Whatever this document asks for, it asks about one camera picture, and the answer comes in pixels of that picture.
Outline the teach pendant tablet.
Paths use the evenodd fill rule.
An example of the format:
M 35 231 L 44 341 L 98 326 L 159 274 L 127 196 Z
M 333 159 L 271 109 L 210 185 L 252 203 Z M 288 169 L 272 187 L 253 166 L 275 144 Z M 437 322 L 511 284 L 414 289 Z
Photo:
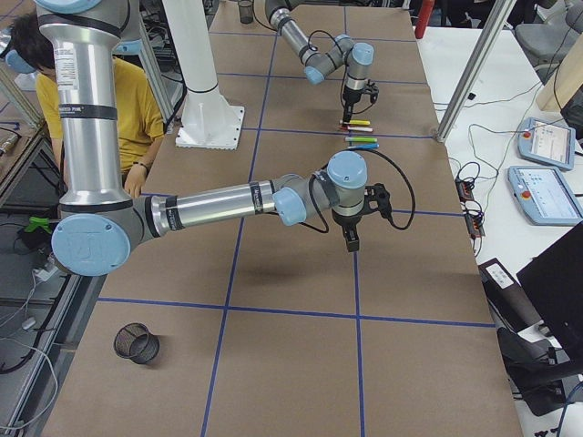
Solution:
M 574 168 L 575 147 L 576 131 L 572 127 L 529 117 L 518 130 L 518 153 L 532 162 L 570 171 Z
M 511 166 L 511 191 L 526 217 L 537 226 L 575 226 L 582 206 L 557 167 Z

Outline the right black mesh pen cup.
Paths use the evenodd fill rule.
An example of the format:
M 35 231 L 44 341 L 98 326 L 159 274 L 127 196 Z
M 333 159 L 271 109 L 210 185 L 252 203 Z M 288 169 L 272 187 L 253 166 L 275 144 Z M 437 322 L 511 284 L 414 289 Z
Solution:
M 115 336 L 113 349 L 118 357 L 136 364 L 147 364 L 159 353 L 159 337 L 142 323 L 123 326 Z

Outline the blue marker pen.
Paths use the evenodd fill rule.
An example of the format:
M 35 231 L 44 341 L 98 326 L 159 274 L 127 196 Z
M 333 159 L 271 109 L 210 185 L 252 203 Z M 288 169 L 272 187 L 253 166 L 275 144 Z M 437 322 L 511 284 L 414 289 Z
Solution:
M 361 149 L 361 150 L 366 150 L 366 149 L 377 149 L 379 147 L 378 143 L 359 143 L 359 144 L 353 144 L 347 147 L 347 149 L 353 150 L 353 149 Z

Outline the brown paper table mat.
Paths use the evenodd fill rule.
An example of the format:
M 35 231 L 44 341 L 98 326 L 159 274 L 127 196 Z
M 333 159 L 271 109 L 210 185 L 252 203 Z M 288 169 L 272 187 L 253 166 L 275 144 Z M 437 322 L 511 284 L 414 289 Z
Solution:
M 106 280 L 46 436 L 518 436 L 465 221 L 407 14 L 303 5 L 305 31 L 370 42 L 366 118 L 394 222 L 361 247 L 274 216 L 172 232 Z M 139 322 L 147 364 L 113 341 Z

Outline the black mesh pen cup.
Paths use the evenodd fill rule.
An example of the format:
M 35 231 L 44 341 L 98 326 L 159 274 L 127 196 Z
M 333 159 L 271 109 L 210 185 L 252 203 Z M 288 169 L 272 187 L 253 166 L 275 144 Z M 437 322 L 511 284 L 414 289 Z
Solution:
M 142 323 L 123 326 L 115 336 L 113 349 L 118 357 L 136 364 L 147 364 L 159 353 L 159 337 Z
M 253 2 L 251 0 L 239 0 L 238 10 L 240 22 L 242 24 L 249 25 L 254 21 Z

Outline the black monitor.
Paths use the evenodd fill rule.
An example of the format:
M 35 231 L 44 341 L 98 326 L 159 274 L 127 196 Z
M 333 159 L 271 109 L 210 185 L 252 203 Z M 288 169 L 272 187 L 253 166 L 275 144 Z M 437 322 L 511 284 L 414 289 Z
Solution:
M 517 278 L 541 319 L 572 359 L 582 357 L 582 225 L 532 259 Z

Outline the black box with label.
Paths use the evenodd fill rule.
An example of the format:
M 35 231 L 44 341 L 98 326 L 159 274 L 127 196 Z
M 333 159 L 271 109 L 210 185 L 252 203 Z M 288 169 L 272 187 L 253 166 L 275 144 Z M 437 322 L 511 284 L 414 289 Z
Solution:
M 501 261 L 490 259 L 480 264 L 478 270 L 487 298 L 513 331 L 543 322 L 523 288 Z

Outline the aluminium frame post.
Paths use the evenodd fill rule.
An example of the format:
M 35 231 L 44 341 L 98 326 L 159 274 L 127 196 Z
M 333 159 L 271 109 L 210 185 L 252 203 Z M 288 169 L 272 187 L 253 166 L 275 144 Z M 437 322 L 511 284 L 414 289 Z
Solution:
M 504 27 L 512 9 L 515 0 L 497 0 L 486 20 L 485 26 L 477 39 L 475 48 L 471 53 L 455 91 L 445 109 L 445 113 L 435 132 L 435 140 L 439 143 L 445 143 L 449 136 L 454 123 L 463 109 L 472 90 L 477 77 L 484 66 L 493 46 Z

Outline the red fire extinguisher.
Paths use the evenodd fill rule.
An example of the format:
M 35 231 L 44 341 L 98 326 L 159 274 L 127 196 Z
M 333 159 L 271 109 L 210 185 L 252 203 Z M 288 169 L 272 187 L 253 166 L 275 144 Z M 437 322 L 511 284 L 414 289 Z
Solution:
M 428 26 L 431 14 L 434 10 L 434 6 L 434 0 L 424 0 L 421 3 L 421 8 L 419 10 L 417 21 L 414 27 L 414 36 L 416 39 L 422 39 L 424 37 L 425 29 Z

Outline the far teach pendant tablet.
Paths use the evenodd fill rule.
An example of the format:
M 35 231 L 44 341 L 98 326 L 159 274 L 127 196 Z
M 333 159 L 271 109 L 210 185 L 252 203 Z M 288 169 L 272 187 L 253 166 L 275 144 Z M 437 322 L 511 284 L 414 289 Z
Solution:
M 572 127 L 529 117 L 518 130 L 518 153 L 532 162 L 570 171 L 574 168 L 575 147 L 576 131 Z

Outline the left black mesh pen cup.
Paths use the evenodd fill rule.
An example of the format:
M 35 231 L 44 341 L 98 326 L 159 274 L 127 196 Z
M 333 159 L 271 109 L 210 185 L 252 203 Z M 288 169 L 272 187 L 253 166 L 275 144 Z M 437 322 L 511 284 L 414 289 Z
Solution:
M 251 0 L 239 0 L 238 10 L 240 22 L 242 24 L 249 25 L 254 21 L 253 2 Z

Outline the near teach pendant tablet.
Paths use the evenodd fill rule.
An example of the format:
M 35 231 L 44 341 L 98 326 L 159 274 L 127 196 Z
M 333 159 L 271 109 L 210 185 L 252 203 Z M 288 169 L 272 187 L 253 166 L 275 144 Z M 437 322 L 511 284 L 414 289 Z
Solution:
M 575 226 L 582 206 L 557 167 L 511 166 L 511 191 L 526 217 L 537 226 Z

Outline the person in yellow shirt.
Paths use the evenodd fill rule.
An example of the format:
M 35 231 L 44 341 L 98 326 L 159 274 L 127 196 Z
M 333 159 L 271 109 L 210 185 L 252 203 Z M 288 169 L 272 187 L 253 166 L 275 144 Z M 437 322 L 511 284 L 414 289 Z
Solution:
M 164 138 L 145 72 L 113 55 L 119 33 L 102 20 L 44 10 L 12 24 L 15 51 L 37 72 L 68 205 L 138 198 Z

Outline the green highlighter pen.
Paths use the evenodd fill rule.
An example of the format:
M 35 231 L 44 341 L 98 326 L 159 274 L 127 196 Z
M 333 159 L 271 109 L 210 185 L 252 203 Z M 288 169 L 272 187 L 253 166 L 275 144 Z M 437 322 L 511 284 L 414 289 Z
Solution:
M 354 137 L 354 136 L 349 136 L 349 137 L 345 137 L 344 138 L 345 142 L 351 142 L 351 143 L 376 143 L 378 141 L 378 139 L 376 137 Z

